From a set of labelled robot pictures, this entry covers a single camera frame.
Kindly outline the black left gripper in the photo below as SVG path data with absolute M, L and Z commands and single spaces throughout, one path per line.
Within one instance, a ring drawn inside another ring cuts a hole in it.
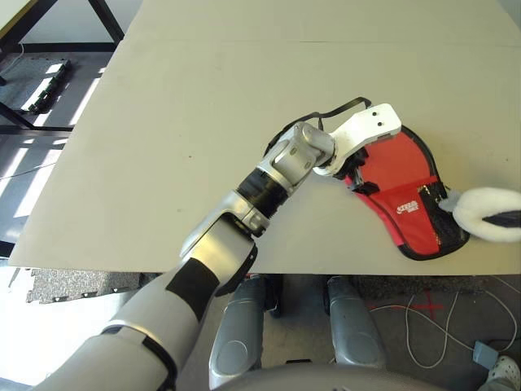
M 345 181 L 349 187 L 354 187 L 354 192 L 359 194 L 374 194 L 379 191 L 379 186 L 376 183 L 364 182 L 363 180 L 361 167 L 365 164 L 367 157 L 367 150 L 362 148 L 346 160 L 348 168 Z

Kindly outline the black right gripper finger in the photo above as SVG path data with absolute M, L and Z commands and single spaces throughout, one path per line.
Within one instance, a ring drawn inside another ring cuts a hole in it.
M 483 217 L 483 221 L 500 227 L 521 227 L 521 211 L 512 210 Z

